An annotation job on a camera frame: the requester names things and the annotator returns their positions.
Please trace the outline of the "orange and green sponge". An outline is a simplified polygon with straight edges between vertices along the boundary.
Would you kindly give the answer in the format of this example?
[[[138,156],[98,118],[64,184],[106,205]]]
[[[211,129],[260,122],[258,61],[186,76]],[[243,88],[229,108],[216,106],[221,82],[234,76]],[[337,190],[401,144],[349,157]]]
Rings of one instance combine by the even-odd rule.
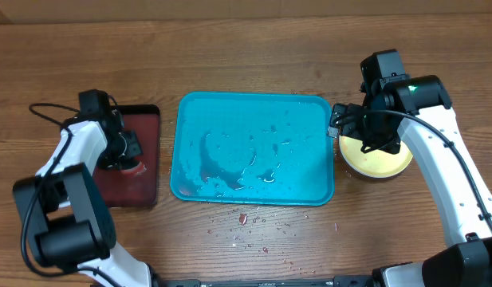
[[[132,167],[122,169],[120,173],[125,176],[136,177],[142,175],[146,170],[147,168],[144,166],[144,164],[141,161],[139,161]]]

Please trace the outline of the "yellow-green plate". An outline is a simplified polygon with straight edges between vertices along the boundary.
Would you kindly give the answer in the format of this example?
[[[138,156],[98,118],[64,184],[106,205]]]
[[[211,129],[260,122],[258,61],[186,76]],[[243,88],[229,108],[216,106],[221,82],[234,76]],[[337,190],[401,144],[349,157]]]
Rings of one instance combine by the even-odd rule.
[[[386,179],[398,175],[413,159],[404,143],[401,143],[400,152],[394,155],[380,150],[363,153],[359,140],[345,136],[339,137],[338,144],[344,161],[354,171],[369,178]]]

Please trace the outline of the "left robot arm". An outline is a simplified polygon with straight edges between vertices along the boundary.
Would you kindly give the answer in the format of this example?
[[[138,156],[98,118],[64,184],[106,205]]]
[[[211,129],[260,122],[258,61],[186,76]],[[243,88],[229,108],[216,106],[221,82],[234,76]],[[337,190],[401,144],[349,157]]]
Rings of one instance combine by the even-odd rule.
[[[161,286],[153,268],[117,242],[92,177],[96,168],[143,173],[136,133],[124,130],[116,100],[104,91],[80,92],[79,105],[74,117],[57,123],[61,139],[48,162],[13,186],[22,260],[41,277],[56,267],[55,277],[81,273],[102,286]]]

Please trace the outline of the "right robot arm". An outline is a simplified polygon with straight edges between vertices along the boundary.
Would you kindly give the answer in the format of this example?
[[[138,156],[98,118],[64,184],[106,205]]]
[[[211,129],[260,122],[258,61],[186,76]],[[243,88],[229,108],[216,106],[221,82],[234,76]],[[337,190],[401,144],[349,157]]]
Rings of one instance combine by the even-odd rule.
[[[435,75],[411,77],[397,50],[360,63],[361,105],[333,105],[328,135],[360,150],[412,153],[438,207],[447,248],[423,262],[348,276],[360,286],[492,286],[492,194],[459,132],[451,98]]]

